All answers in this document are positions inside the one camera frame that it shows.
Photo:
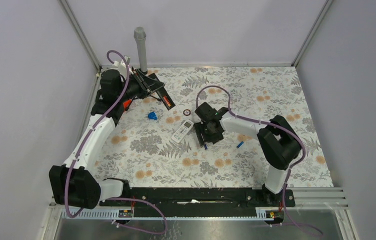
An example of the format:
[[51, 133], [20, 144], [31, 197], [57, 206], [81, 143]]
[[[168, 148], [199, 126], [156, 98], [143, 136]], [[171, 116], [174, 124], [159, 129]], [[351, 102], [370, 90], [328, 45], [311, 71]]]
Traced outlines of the black remote control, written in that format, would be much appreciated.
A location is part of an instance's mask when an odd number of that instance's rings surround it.
[[156, 93], [167, 110], [170, 110], [176, 106], [164, 87], [159, 88]]

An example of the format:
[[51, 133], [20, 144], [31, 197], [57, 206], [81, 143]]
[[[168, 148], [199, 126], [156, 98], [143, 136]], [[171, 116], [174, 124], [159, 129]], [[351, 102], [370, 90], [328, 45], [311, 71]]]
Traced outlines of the orange red battery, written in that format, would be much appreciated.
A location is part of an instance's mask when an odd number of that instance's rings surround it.
[[164, 101], [165, 101], [167, 104], [170, 103], [169, 100], [168, 100], [168, 98], [167, 98], [166, 96], [164, 96], [163, 98], [164, 98]]

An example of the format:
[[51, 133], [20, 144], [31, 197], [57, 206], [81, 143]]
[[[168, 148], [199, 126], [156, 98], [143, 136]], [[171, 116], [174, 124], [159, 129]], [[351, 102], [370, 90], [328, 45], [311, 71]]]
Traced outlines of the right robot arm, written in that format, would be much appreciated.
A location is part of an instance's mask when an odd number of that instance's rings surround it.
[[270, 164], [262, 198], [269, 206], [277, 205], [282, 200], [281, 191], [287, 182], [292, 161], [304, 150], [304, 144], [287, 120], [276, 115], [270, 121], [261, 121], [236, 115], [227, 107], [216, 110], [206, 102], [198, 106], [195, 113], [200, 122], [194, 124], [194, 129], [202, 147], [223, 140], [224, 132], [242, 134], [259, 141]]

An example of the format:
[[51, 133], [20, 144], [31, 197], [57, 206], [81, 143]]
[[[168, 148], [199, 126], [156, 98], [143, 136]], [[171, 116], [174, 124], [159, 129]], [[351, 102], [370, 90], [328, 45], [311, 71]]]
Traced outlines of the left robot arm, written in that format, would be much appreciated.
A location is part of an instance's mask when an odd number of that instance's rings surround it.
[[110, 198], [120, 206], [130, 201], [127, 180], [94, 178], [92, 171], [99, 152], [132, 101], [157, 94], [168, 110], [175, 104], [154, 72], [145, 75], [140, 69], [132, 68], [128, 77], [124, 73], [117, 69], [101, 73], [100, 88], [85, 132], [64, 163], [51, 167], [49, 179], [57, 204], [93, 209], [100, 201]]

